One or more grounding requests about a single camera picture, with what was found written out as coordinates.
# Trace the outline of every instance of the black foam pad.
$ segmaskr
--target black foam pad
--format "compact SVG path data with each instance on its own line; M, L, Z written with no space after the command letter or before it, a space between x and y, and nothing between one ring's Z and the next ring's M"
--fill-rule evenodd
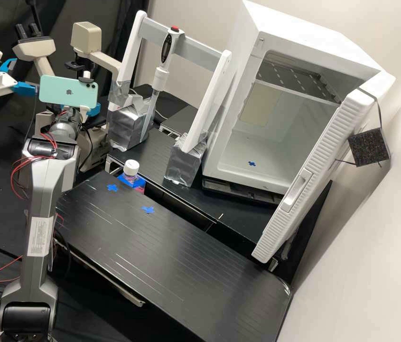
M375 128L347 138L356 166L390 159L382 128Z

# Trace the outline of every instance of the smartphone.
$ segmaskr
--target smartphone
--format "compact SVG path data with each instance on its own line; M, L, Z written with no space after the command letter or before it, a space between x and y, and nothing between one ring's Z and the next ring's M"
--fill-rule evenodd
M83 83L75 78L42 75L39 100L57 105L93 109L97 104L97 83Z

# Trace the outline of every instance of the black platform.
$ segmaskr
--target black platform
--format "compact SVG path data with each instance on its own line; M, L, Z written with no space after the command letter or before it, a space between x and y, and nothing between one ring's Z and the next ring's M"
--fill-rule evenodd
M78 253L201 339L277 338L287 286L117 178L97 174L64 194L57 210Z
M128 159L137 160L139 174L151 184L256 244L275 208L203 191L200 172L190 188L166 180L164 174L174 143L173 138L152 129L146 141L125 152L112 149L109 157L117 164L124 164Z

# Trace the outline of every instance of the pink liquid bottle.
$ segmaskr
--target pink liquid bottle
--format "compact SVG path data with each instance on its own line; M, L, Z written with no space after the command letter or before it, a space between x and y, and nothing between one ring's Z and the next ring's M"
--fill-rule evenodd
M118 179L124 184L143 194L145 192L145 184L147 182L138 175L139 167L140 164L138 161L128 159L124 163L123 174L120 175Z

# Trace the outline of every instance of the blue cross mark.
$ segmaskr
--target blue cross mark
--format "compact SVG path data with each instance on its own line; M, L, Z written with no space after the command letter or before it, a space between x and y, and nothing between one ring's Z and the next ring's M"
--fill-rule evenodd
M107 190L117 192L118 187L116 186L116 184L109 184L109 185L107 185Z
M153 207L142 207L142 210L145 211L147 214L154 213L154 208Z

